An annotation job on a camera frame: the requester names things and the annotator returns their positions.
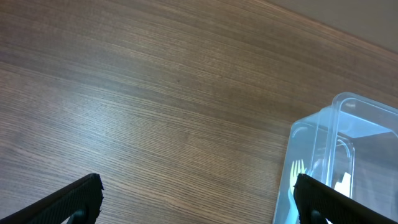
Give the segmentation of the thick white plastic fork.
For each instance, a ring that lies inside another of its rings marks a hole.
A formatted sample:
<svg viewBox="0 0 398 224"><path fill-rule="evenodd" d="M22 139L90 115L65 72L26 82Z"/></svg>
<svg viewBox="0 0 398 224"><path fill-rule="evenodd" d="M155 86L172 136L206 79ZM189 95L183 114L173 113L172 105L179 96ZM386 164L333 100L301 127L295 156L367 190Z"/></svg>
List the thick white plastic fork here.
<svg viewBox="0 0 398 224"><path fill-rule="evenodd" d="M297 209L294 196L292 194L291 190L288 190L287 192L288 200L289 200L289 212L287 214L287 217L285 219L285 224L296 224L297 220L299 218L299 211Z"/></svg>

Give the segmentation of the white spoon bowl down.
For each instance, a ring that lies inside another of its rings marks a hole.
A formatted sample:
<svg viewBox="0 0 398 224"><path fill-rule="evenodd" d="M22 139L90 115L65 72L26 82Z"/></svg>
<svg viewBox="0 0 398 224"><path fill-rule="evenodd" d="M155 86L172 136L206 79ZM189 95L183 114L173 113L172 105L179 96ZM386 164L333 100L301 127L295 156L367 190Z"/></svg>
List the white spoon bowl down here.
<svg viewBox="0 0 398 224"><path fill-rule="evenodd" d="M342 179L339 180L334 187L334 190L343 194L346 197L351 197L351 175L345 172Z"/></svg>

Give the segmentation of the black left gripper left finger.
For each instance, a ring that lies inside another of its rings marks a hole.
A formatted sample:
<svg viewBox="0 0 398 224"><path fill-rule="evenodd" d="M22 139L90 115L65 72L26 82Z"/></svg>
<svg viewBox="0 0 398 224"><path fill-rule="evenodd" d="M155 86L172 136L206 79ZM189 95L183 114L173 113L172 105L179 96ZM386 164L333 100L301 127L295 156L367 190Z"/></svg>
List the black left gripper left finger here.
<svg viewBox="0 0 398 224"><path fill-rule="evenodd" d="M103 184L88 174L47 197L1 219L1 224L95 224L101 211Z"/></svg>

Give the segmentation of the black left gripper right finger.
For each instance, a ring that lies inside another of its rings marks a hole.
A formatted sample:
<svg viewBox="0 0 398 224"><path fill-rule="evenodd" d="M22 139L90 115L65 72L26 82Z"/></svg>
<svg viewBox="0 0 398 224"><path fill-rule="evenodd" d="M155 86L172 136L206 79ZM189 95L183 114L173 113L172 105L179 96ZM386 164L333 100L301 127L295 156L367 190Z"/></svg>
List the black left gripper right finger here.
<svg viewBox="0 0 398 224"><path fill-rule="evenodd" d="M307 174L299 174L294 200L301 224L396 224Z"/></svg>

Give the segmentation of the yellow plastic fork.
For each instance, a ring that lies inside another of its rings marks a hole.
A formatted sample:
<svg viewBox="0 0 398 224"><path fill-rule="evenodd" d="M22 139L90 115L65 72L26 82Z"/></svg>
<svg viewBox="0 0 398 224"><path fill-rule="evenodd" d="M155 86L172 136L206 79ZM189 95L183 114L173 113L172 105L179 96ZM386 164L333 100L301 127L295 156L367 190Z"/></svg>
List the yellow plastic fork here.
<svg viewBox="0 0 398 224"><path fill-rule="evenodd" d="M292 166L290 169L290 177L289 177L289 189L291 194L294 194L294 186L296 184L298 175L305 174L306 171L307 168L305 167L303 159L292 162Z"/></svg>

